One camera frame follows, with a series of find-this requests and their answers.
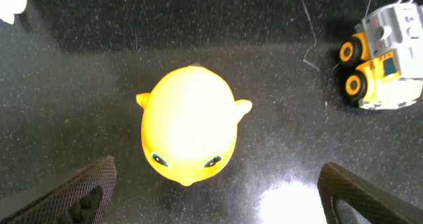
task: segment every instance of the truck wheel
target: truck wheel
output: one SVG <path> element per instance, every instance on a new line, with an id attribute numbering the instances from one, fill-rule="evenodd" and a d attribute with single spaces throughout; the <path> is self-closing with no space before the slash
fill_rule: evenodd
<path id="1" fill-rule="evenodd" d="M 367 92 L 367 80 L 365 75 L 355 70 L 345 83 L 346 96 L 353 102 L 357 103 Z"/>
<path id="2" fill-rule="evenodd" d="M 355 69 L 361 62 L 363 46 L 355 36 L 343 43 L 339 49 L 340 63 L 350 69 Z"/>

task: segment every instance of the black countertop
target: black countertop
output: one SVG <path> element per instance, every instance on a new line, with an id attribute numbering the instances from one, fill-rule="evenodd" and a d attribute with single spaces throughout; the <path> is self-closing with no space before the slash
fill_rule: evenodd
<path id="1" fill-rule="evenodd" d="M 423 207 L 423 103 L 340 96 L 336 50 L 367 2 L 305 0 L 314 46 L 301 0 L 30 0 L 0 23 L 0 198 L 110 154 L 106 223 L 324 223 L 326 161 Z M 195 62 L 253 108 L 229 164 L 186 188 L 145 160 L 135 94 Z"/>

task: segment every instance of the yellow rubber toy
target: yellow rubber toy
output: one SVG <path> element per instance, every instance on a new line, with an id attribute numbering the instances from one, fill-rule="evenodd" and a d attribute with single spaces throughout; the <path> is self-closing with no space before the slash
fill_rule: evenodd
<path id="1" fill-rule="evenodd" d="M 144 108 L 141 142 L 149 164 L 164 177 L 189 186 L 228 163 L 237 124 L 251 110 L 235 101 L 228 84 L 200 66 L 170 72 L 151 93 L 137 95 Z"/>

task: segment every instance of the toy eye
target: toy eye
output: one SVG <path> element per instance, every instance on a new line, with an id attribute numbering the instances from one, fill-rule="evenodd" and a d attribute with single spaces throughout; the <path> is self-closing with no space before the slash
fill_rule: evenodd
<path id="1" fill-rule="evenodd" d="M 167 164 L 167 162 L 164 160 L 164 158 L 160 157 L 160 155 L 151 152 L 151 158 L 153 158 L 153 160 L 157 163 L 159 163 L 160 165 L 169 167 L 169 165 Z"/>
<path id="2" fill-rule="evenodd" d="M 208 168 L 208 167 L 212 167 L 214 165 L 216 165 L 217 162 L 221 161 L 222 157 L 220 157 L 219 155 L 214 157 L 212 160 L 208 161 L 205 165 L 204 168 Z"/>

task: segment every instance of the toy truck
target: toy truck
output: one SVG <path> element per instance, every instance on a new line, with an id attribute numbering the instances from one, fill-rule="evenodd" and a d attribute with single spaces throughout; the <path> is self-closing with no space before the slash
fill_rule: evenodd
<path id="1" fill-rule="evenodd" d="M 345 83 L 346 96 L 360 108 L 402 108 L 422 92 L 423 6 L 401 1 L 362 19 L 340 48 L 340 64 L 354 71 Z"/>

